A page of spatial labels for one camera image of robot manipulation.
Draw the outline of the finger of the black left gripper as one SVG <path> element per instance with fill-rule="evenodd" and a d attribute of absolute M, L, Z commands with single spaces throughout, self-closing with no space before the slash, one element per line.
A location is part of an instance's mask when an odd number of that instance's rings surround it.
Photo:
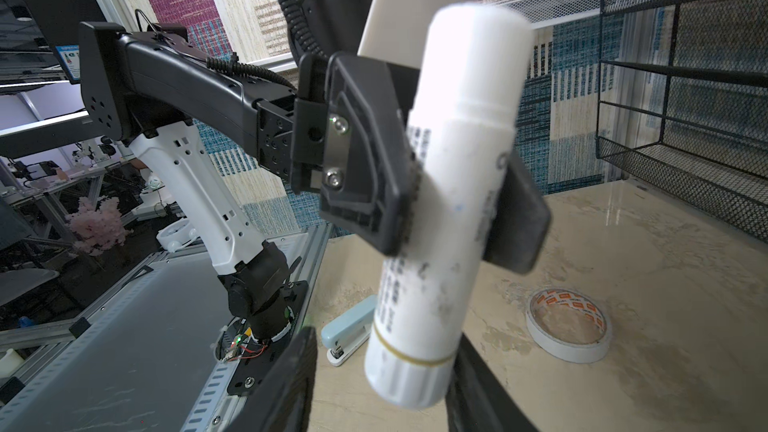
<path fill-rule="evenodd" d="M 519 275 L 535 267 L 551 211 L 516 150 L 512 150 L 483 260 Z"/>

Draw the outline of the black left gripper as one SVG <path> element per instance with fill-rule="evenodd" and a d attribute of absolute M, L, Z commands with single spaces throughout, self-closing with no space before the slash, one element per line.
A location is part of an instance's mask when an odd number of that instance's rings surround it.
<path fill-rule="evenodd" d="M 330 62 L 311 53 L 299 62 L 291 189 L 317 193 L 321 187 L 320 216 L 386 256 L 398 253 L 410 210 L 406 122 L 419 75 L 341 52 Z"/>

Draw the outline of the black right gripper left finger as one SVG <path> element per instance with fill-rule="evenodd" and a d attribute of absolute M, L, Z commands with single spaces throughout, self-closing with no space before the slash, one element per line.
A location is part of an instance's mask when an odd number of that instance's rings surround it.
<path fill-rule="evenodd" d="M 303 327 L 226 431 L 307 431 L 317 356 L 316 329 Z"/>

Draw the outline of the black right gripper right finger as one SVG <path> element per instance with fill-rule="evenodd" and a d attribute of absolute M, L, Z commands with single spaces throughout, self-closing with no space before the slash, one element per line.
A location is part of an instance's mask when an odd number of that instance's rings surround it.
<path fill-rule="evenodd" d="M 463 334 L 445 397 L 448 430 L 537 431 Z"/>

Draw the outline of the white glue stick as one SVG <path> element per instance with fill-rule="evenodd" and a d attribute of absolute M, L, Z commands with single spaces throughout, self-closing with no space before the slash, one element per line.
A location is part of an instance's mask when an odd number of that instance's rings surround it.
<path fill-rule="evenodd" d="M 365 356 L 373 390 L 420 410 L 448 389 L 469 300 L 516 134 L 533 46 L 521 14 L 455 4 L 427 34 L 407 138 L 413 200 L 385 260 Z"/>

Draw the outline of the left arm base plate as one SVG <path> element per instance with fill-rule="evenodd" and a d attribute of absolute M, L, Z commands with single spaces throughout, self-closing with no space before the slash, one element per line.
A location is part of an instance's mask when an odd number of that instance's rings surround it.
<path fill-rule="evenodd" d="M 222 328 L 213 352 L 218 362 L 234 366 L 226 388 L 229 395 L 247 396 L 259 388 L 299 330 L 308 293 L 307 281 L 286 283 L 253 316 L 255 325 L 234 317 Z"/>

